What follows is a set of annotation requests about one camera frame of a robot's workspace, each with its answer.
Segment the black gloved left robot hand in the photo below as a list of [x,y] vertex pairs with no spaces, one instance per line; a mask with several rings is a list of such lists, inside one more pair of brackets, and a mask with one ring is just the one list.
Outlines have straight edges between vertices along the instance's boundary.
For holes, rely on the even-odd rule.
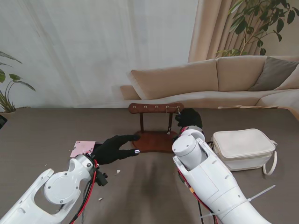
[[91,157],[99,165],[107,165],[116,160],[136,156],[139,154],[139,150],[120,150],[120,147],[129,141],[137,141],[139,139],[139,135],[116,135],[104,141],[102,145],[95,147],[91,153]]

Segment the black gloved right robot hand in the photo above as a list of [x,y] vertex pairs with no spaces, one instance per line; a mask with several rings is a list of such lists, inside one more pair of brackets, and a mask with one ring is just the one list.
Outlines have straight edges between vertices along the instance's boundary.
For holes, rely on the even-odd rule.
[[180,114],[176,115],[175,120],[181,128],[197,126],[202,129],[203,127],[200,114],[192,108],[183,109]]

